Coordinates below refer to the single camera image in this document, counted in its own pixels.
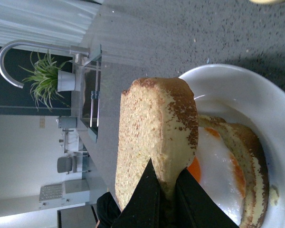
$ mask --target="gray countertop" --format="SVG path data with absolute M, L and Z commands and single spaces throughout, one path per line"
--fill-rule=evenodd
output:
M 97 143 L 78 130 L 114 194 L 120 94 L 139 77 L 176 77 L 200 65 L 252 70 L 285 91 L 285 2 L 106 0 L 82 46 L 102 45 Z M 77 96 L 73 97 L 76 114 Z

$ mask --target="green leaves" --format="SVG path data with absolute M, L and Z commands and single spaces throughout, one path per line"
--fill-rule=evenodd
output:
M 30 94 L 35 100 L 36 108 L 38 109 L 39 102 L 41 102 L 51 110 L 53 108 L 51 101 L 61 101 L 61 98 L 64 98 L 57 92 L 58 71 L 61 70 L 68 61 L 57 66 L 57 61 L 54 61 L 54 58 L 51 57 L 51 54 L 47 51 L 43 58 L 40 57 L 38 52 L 38 61 L 33 63 L 32 54 L 33 52 L 30 54 L 30 62 L 34 67 L 34 71 L 19 66 L 31 74 L 24 78 L 23 82 L 32 82 Z

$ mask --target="fried egg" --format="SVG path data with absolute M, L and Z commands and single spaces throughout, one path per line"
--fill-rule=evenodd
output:
M 218 207 L 239 225 L 246 196 L 245 177 L 216 130 L 199 127 L 196 156 L 188 170 Z

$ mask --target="black object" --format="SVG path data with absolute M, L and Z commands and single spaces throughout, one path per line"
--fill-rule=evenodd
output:
M 128 203 L 112 228 L 162 227 L 160 205 L 163 193 L 151 159 Z M 212 201 L 187 169 L 184 169 L 175 187 L 176 228 L 238 228 Z
M 120 215 L 120 210 L 110 192 L 97 200 L 97 214 L 100 220 L 99 228 L 109 228 Z
M 95 209 L 94 209 L 94 207 L 92 205 L 91 205 L 91 209 L 92 209 L 92 212 L 93 212 L 93 215 L 94 215 L 94 218 L 95 218 L 95 222 L 97 223 L 98 222 L 98 218 L 97 218 Z
M 160 217 L 161 187 L 151 159 L 138 182 L 128 205 L 112 228 L 157 228 Z

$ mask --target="white curtain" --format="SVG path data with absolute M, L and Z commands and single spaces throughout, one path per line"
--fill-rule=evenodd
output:
M 16 39 L 78 45 L 99 7 L 81 0 L 0 0 L 0 46 Z

